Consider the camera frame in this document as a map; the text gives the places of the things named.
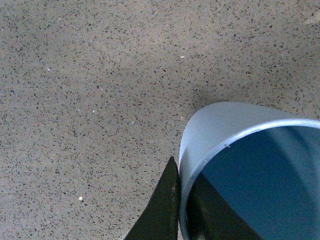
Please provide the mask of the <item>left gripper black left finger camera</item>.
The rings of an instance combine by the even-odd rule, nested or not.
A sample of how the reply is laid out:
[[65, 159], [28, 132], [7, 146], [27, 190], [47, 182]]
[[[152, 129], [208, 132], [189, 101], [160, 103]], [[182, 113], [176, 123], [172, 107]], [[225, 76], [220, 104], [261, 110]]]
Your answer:
[[180, 210], [180, 177], [170, 157], [151, 198], [126, 240], [176, 240]]

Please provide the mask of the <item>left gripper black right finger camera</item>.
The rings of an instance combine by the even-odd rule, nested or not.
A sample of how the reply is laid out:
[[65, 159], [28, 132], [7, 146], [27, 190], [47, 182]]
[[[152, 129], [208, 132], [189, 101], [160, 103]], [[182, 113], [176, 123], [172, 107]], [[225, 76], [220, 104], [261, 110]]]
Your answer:
[[204, 174], [196, 178], [186, 204], [191, 240], [261, 240], [224, 200]]

